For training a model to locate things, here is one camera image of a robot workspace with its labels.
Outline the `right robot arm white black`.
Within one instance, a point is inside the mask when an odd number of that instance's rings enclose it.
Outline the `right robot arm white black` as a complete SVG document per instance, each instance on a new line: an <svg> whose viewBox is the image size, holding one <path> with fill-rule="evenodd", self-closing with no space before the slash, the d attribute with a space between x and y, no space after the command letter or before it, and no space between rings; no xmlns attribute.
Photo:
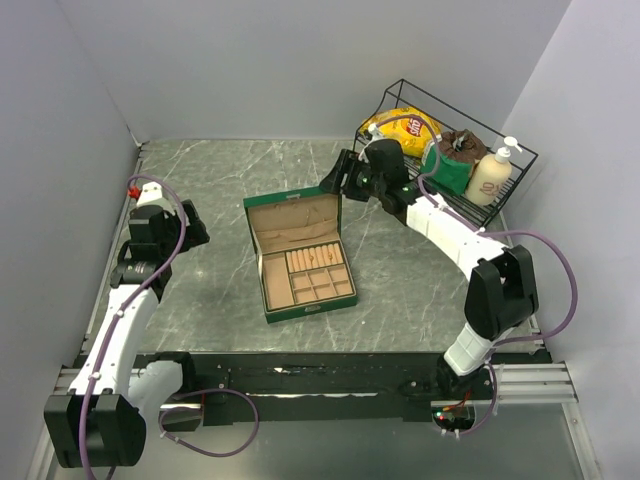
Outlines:
<svg viewBox="0 0 640 480"><path fill-rule="evenodd" d="M361 202L377 199L385 212L424 236L464 274L466 323L443 355L446 368L437 374L444 396L461 397L490 350L539 307L529 251L490 239L458 218L441 195L428 189L425 175L409 176L396 140L373 140L359 153L343 149L319 188Z"/></svg>

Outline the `green jewelry box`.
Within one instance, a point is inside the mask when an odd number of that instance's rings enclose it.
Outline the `green jewelry box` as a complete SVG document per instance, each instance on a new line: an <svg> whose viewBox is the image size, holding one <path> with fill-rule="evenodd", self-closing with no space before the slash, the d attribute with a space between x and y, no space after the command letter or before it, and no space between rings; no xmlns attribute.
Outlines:
<svg viewBox="0 0 640 480"><path fill-rule="evenodd" d="M243 200L269 324L355 306L342 198L318 187Z"/></svg>

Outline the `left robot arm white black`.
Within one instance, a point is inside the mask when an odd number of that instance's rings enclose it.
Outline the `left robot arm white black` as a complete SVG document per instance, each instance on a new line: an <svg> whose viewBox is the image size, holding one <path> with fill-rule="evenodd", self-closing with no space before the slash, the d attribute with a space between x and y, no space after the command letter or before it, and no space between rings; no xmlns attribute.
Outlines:
<svg viewBox="0 0 640 480"><path fill-rule="evenodd" d="M197 392L188 354L156 354L141 376L132 376L147 323L172 275L168 261L210 240L193 202L181 205L181 212L171 212L159 203L138 203L130 212L130 237L111 272L93 348L66 393L45 404L45 423L64 468L135 465L162 404L169 397L188 401Z"/></svg>

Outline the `green jewelry tray insert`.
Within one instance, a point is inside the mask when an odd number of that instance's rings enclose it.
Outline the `green jewelry tray insert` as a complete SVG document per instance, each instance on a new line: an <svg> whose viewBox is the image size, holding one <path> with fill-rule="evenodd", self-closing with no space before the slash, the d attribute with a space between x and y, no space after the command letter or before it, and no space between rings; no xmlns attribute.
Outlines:
<svg viewBox="0 0 640 480"><path fill-rule="evenodd" d="M268 314L357 301L341 241L259 255L258 268Z"/></svg>

